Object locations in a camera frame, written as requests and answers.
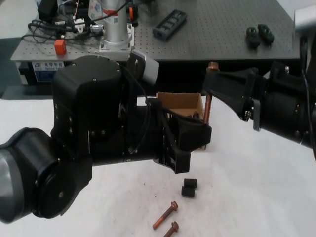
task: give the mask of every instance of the cardboard box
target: cardboard box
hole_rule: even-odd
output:
[[[162,105],[175,113],[183,116],[199,113],[200,119],[204,117],[204,107],[200,93],[165,93],[158,92],[156,97],[162,101]]]

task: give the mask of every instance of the bolt head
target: bolt head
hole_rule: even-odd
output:
[[[178,209],[178,204],[175,201],[171,202],[171,206],[175,211]]]
[[[179,229],[178,223],[174,221],[174,222],[171,223],[171,225],[172,225],[172,227],[174,228],[174,231],[175,231],[175,232],[178,232],[178,229]]]

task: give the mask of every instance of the label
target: label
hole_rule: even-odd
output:
[[[103,16],[108,16],[110,14],[113,14],[115,11],[113,10],[106,10],[106,9],[102,9],[103,12]],[[113,16],[110,16],[106,19],[104,19],[107,23],[110,24],[118,24],[119,23],[119,13],[117,12],[116,14],[114,14]]]
[[[64,68],[64,62],[32,62],[36,80],[38,82],[51,82],[55,72]]]

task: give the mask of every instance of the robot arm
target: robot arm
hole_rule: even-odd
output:
[[[126,67],[85,56],[60,69],[52,82],[51,137],[24,128],[0,146],[0,220],[62,215],[95,165],[153,159],[175,173],[189,172],[191,151],[210,142],[211,127],[157,98],[137,106],[139,80],[154,83],[157,67],[132,52]]]
[[[254,130],[262,128],[311,147],[304,81],[290,75],[284,64],[273,63],[269,78],[258,75],[256,68],[208,72],[203,88],[228,105],[241,120],[253,120]],[[315,102],[315,89],[310,89],[314,129]]]

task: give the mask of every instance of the white cylinder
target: white cylinder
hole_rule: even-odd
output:
[[[103,16],[110,15],[118,10],[126,0],[101,0]],[[123,45],[130,41],[127,31],[126,7],[114,16],[104,19],[104,40],[112,46]]]

